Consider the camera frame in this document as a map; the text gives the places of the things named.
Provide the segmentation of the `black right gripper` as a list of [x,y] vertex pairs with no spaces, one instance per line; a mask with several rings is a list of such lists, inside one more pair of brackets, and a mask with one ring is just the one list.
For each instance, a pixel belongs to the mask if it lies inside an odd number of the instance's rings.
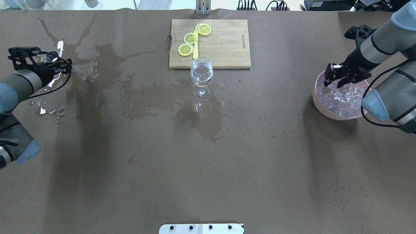
[[372,63],[364,59],[359,52],[352,52],[339,65],[329,63],[324,71],[324,86],[337,81],[337,88],[347,84],[357,84],[370,78]]

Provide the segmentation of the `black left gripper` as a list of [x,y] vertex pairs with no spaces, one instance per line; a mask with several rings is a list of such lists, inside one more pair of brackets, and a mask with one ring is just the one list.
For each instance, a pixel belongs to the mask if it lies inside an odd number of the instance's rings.
[[38,75],[42,85],[47,85],[58,73],[68,74],[70,76],[70,60],[35,63],[31,65],[31,71]]

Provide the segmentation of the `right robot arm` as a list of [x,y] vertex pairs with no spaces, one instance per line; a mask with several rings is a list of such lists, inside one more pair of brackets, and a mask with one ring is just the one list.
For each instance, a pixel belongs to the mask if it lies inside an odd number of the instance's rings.
[[360,111],[378,120],[364,119],[372,125],[399,129],[415,137],[415,10],[409,0],[380,27],[366,25],[349,28],[344,36],[355,41],[355,49],[340,63],[330,63],[324,71],[324,86],[337,81],[337,87],[357,84],[371,77],[373,69],[400,52],[406,59],[381,72],[368,85]]

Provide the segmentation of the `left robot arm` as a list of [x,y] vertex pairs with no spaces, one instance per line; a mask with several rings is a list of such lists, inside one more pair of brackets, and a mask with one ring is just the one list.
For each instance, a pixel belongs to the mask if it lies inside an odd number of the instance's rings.
[[1,79],[1,168],[12,162],[24,163],[41,151],[40,145],[12,112],[21,102],[35,97],[35,93],[48,85],[56,74],[70,74],[72,60],[20,64],[16,70]]

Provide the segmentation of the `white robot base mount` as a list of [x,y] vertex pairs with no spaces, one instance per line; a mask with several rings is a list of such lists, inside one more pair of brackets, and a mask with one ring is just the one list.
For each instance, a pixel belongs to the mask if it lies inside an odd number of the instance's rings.
[[201,224],[164,224],[159,234],[244,234],[244,224],[238,223],[201,223]]

